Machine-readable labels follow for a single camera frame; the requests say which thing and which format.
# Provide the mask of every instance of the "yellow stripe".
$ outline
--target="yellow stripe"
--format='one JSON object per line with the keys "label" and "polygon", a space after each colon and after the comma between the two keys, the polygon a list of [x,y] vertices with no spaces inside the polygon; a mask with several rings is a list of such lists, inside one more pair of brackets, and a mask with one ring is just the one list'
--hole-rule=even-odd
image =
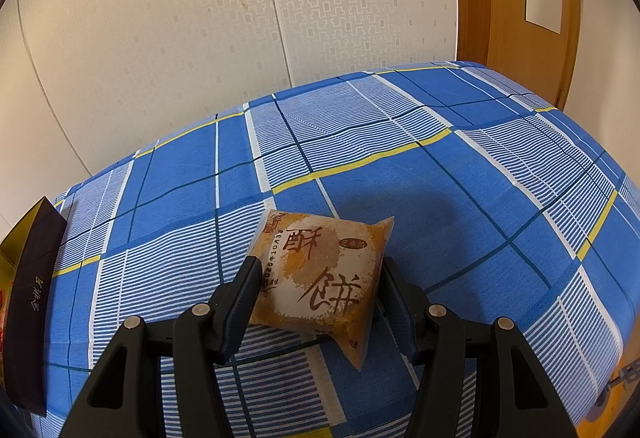
{"label": "yellow stripe", "polygon": [[286,438],[334,438],[334,435],[331,434],[331,429],[322,427],[306,433],[292,434]]}
{"label": "yellow stripe", "polygon": [[185,136],[186,134],[189,134],[190,132],[196,131],[197,129],[206,128],[207,126],[210,126],[211,124],[215,124],[216,122],[220,122],[220,120],[226,120],[228,118],[231,118],[232,116],[241,116],[242,114],[244,114],[244,111],[240,111],[240,113],[228,114],[227,116],[221,116],[220,118],[215,118],[215,119],[213,119],[213,120],[211,120],[209,122],[205,122],[204,124],[200,124],[199,126],[196,126],[195,128],[191,128],[188,131],[182,132],[181,134],[177,134],[176,136],[174,136],[173,138],[170,138],[169,140],[165,140],[164,142],[162,142],[162,144],[156,145],[153,149],[149,149],[148,151],[145,151],[144,153],[137,154],[135,158],[140,158],[141,156],[144,156],[145,154],[149,154],[149,153],[153,152],[154,149],[158,149],[159,147],[162,147],[163,145],[166,145],[169,142],[173,142],[174,140],[177,140],[181,136]]}
{"label": "yellow stripe", "polygon": [[589,250],[591,243],[593,243],[593,240],[596,239],[598,232],[600,231],[600,229],[602,228],[602,225],[604,224],[604,220],[607,219],[607,215],[611,210],[611,206],[613,205],[613,202],[615,201],[616,196],[618,196],[618,191],[613,189],[611,196],[609,196],[609,201],[607,201],[607,204],[604,206],[604,210],[602,211],[602,214],[598,218],[598,221],[596,222],[596,224],[591,229],[591,232],[587,236],[587,240],[582,244],[582,246],[580,247],[580,250],[578,251],[578,259],[580,259],[580,261],[582,261],[584,259],[584,256],[587,255],[587,251]]}
{"label": "yellow stripe", "polygon": [[404,68],[401,70],[384,70],[382,72],[376,72],[376,75],[382,75],[385,73],[392,73],[392,72],[417,72],[418,70],[437,70],[438,68],[453,68],[453,69],[457,69],[458,66],[446,66],[446,65],[442,65],[442,66],[427,66],[426,68]]}
{"label": "yellow stripe", "polygon": [[[433,142],[439,141],[441,138],[444,138],[451,130],[449,128],[443,129],[442,131],[430,136],[429,138],[425,138],[420,141],[420,145],[429,145],[433,144]],[[381,151],[379,153],[374,153],[362,160],[357,160],[355,162],[346,163],[344,165],[339,165],[337,167],[331,167],[329,169],[324,169],[322,171],[315,171],[313,173],[306,174],[299,178],[294,178],[293,180],[289,180],[288,182],[284,182],[280,185],[277,185],[273,188],[273,194],[281,193],[286,189],[291,189],[296,185],[300,185],[303,183],[311,182],[311,180],[315,180],[316,178],[324,178],[325,176],[332,176],[334,174],[342,173],[345,171],[350,171],[352,169],[357,169],[358,167],[363,167],[366,164],[375,162],[376,160],[380,160],[380,158],[386,158],[387,156],[393,156],[395,154],[402,153],[404,151],[409,151],[410,149],[415,149],[418,147],[415,142],[411,142],[410,144],[401,145],[400,147],[396,147],[395,149],[389,149],[388,151]]]}
{"label": "yellow stripe", "polygon": [[51,277],[56,277],[56,276],[59,276],[59,275],[67,274],[68,272],[73,272],[74,270],[77,270],[81,266],[92,264],[92,263],[95,263],[96,261],[100,261],[100,254],[98,254],[97,256],[93,256],[91,258],[86,258],[84,261],[81,261],[81,262],[76,263],[76,264],[72,264],[71,266],[68,266],[66,268],[62,268],[60,270],[57,270],[51,275]]}

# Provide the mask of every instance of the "checkered fabric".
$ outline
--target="checkered fabric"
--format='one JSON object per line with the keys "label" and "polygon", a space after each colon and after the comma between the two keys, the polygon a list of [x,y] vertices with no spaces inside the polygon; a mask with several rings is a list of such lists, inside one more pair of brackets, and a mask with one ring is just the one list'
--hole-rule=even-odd
{"label": "checkered fabric", "polygon": [[[231,281],[264,209],[396,225],[408,281],[461,317],[513,318],[574,423],[640,301],[640,193],[567,116],[471,63],[350,74],[189,126],[56,199],[68,227],[46,333],[56,437],[123,320],[175,317]],[[469,364],[458,436],[468,436]],[[357,372],[328,338],[250,326],[218,381],[238,437],[397,437],[422,371],[376,309]],[[162,362],[168,436],[180,436]]]}

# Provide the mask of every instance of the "packaged pastry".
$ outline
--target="packaged pastry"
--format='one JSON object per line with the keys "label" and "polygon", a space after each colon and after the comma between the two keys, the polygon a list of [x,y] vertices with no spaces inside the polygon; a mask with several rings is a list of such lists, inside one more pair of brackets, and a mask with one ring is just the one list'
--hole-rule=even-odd
{"label": "packaged pastry", "polygon": [[250,322],[327,334],[360,369],[393,224],[265,211],[248,250],[263,274]]}

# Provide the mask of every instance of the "white wall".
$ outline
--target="white wall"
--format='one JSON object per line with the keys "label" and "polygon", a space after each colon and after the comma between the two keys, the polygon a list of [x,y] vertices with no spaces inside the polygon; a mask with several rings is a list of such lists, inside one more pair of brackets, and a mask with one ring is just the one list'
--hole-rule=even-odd
{"label": "white wall", "polygon": [[[8,0],[0,155],[12,172],[2,171],[0,214],[13,224],[34,198],[252,98],[453,58],[457,1]],[[9,144],[26,124],[33,134]],[[33,178],[41,167],[49,174]]]}
{"label": "white wall", "polygon": [[564,112],[640,184],[640,12],[632,0],[582,0]]}

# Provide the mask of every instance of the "silver rivet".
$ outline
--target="silver rivet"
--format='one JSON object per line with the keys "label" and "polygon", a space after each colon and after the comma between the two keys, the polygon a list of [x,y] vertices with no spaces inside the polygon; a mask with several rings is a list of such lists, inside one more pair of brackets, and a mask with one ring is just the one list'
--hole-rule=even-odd
{"label": "silver rivet", "polygon": [[515,325],[513,324],[513,321],[508,317],[500,317],[498,319],[498,326],[500,326],[500,328],[502,328],[503,330],[513,330],[513,327]]}
{"label": "silver rivet", "polygon": [[198,303],[196,306],[191,308],[191,313],[194,315],[206,315],[209,313],[209,310],[211,310],[211,308],[209,308],[207,303]]}
{"label": "silver rivet", "polygon": [[140,324],[141,320],[142,319],[140,319],[140,317],[138,317],[137,315],[127,317],[126,319],[124,319],[124,327],[129,328],[129,330],[136,328]]}
{"label": "silver rivet", "polygon": [[444,317],[447,309],[442,304],[432,304],[429,306],[429,313],[434,317]]}

